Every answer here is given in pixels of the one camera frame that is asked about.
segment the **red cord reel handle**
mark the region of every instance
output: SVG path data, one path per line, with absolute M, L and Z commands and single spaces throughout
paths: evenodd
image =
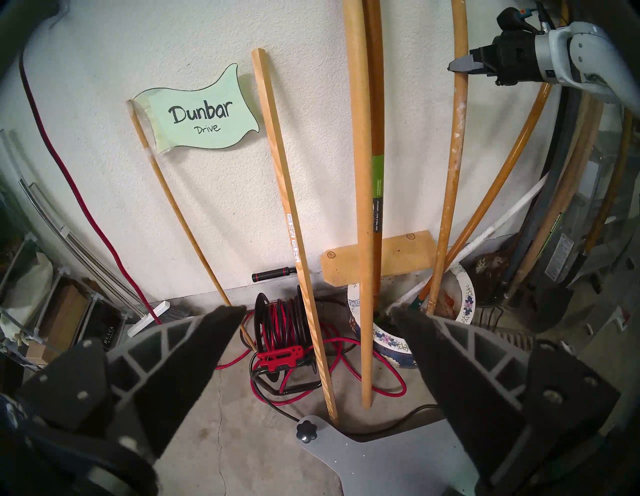
M 298 366 L 298 360 L 305 357 L 305 350 L 302 346 L 295 345 L 258 353 L 257 357 L 258 367 L 267 367 L 269 372 L 275 372 L 278 367 L 283 365 L 295 369 Z

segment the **floor crack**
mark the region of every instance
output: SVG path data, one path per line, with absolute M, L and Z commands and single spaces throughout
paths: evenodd
M 222 478 L 222 483 L 225 485 L 225 496 L 227 496 L 227 483 L 225 482 L 225 476 L 222 475 L 222 445 L 220 444 L 220 429 L 222 428 L 222 405 L 220 405 L 220 399 L 222 398 L 222 371 L 219 374 L 220 381 L 218 382 L 218 410 L 220 411 L 220 423 L 218 424 L 218 447 L 220 453 L 218 454 L 218 472 Z

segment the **tool handle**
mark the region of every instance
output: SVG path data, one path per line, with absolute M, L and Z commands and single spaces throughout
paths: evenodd
M 282 269 L 267 270 L 265 272 L 258 272 L 257 274 L 251 274 L 253 282 L 266 281 L 267 279 L 275 279 L 276 277 L 284 277 L 289 274 L 295 274 L 298 272 L 295 267 L 283 267 Z

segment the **black star knob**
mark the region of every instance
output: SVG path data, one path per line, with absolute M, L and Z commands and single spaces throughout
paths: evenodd
M 305 420 L 301 424 L 298 424 L 298 432 L 296 433 L 296 437 L 306 444 L 318 437 L 317 431 L 318 428 L 315 424 L 312 424 L 308 420 Z

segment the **flower pattern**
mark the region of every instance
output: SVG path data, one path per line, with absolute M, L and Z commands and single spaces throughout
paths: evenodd
M 349 300 L 349 308 L 351 309 L 351 311 L 354 311 L 357 307 L 360 306 L 360 298 L 358 298 L 357 300 Z
M 452 268 L 451 271 L 458 279 L 463 295 L 461 311 L 458 315 L 457 320 L 459 322 L 469 323 L 474 314 L 474 300 L 476 298 L 474 288 L 471 285 L 469 277 L 462 266 L 458 265 Z M 359 286 L 360 285 L 358 283 L 349 284 L 348 293 L 350 296 L 354 296 L 355 298 L 347 298 L 350 309 L 350 312 L 348 312 L 349 324 L 358 337 L 360 336 L 360 326 L 358 325 L 355 316 L 359 317 L 360 315 Z M 389 361 L 389 363 L 391 363 L 394 367 L 405 369 L 412 369 L 416 367 L 416 363 L 413 359 L 413 355 L 411 354 L 411 350 L 409 349 L 409 346 L 404 339 L 387 333 L 385 330 L 379 328 L 375 324 L 373 326 L 373 332 L 374 349 L 382 356 L 384 356 Z
M 474 309 L 474 299 L 469 294 L 465 299 L 464 305 L 462 307 L 462 311 L 465 313 L 465 315 L 469 315 L 473 311 L 473 309 Z

